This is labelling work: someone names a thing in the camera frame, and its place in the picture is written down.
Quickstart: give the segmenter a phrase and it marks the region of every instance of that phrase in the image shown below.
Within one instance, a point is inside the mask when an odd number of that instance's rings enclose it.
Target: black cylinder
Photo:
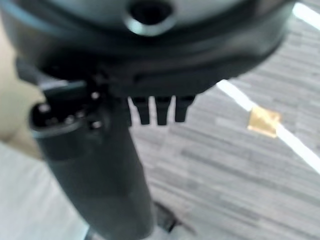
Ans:
[[[44,126],[34,107],[30,127],[58,182],[95,231],[108,240],[143,239],[154,226],[143,167],[126,115],[102,111],[97,129],[86,118]]]

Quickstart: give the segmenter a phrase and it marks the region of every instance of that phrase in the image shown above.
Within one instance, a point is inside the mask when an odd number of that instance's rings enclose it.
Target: floor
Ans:
[[[320,13],[318,0],[305,2]],[[296,18],[290,24],[278,52],[232,83],[281,113],[320,156],[320,31]],[[132,128],[153,197],[194,226],[195,239],[320,240],[319,174],[280,139],[248,131],[249,117],[213,88],[185,124]]]

